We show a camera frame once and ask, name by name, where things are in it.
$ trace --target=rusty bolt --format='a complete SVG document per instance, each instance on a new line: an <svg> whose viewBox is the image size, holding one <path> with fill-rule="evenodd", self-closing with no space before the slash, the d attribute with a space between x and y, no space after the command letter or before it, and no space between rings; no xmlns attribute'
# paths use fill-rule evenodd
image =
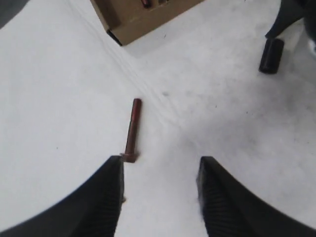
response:
<svg viewBox="0 0 316 237"><path fill-rule="evenodd" d="M128 128L128 136L127 136L125 153L121 154L124 158L124 161L128 163L135 163L135 161L137 160L138 154L135 153L135 146L136 146L141 108L142 108L142 100L134 99L129 128Z"/></svg>

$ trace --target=cardboard box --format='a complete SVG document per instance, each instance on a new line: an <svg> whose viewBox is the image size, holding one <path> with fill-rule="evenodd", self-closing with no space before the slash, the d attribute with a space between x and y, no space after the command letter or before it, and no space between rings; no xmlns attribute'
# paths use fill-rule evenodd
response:
<svg viewBox="0 0 316 237"><path fill-rule="evenodd" d="M140 38L203 0L91 0L105 30L119 45Z"/></svg>

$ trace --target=bolt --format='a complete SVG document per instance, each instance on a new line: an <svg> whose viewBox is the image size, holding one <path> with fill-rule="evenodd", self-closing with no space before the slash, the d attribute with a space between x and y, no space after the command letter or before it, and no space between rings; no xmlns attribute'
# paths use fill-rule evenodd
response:
<svg viewBox="0 0 316 237"><path fill-rule="evenodd" d="M127 141L126 141L125 153L121 154L124 158L124 161L128 163L135 163L138 156L138 154L135 153L135 146L136 146L136 138L137 138L141 108L142 108L142 100L134 99L129 128L128 128L128 136L127 136Z"/></svg>
<svg viewBox="0 0 316 237"><path fill-rule="evenodd" d="M141 0L144 8L149 8L152 6L150 0Z"/></svg>

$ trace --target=white floor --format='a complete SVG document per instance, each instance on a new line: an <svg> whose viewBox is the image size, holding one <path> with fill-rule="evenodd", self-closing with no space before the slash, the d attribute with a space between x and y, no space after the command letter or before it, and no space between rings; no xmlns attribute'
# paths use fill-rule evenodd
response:
<svg viewBox="0 0 316 237"><path fill-rule="evenodd" d="M216 157L265 201L316 228L316 88L292 60L258 64L274 0L206 0L127 47L87 0L31 0L0 30L0 230L52 206L125 147L144 109L140 159L125 166L117 237L207 236L195 178Z"/></svg>

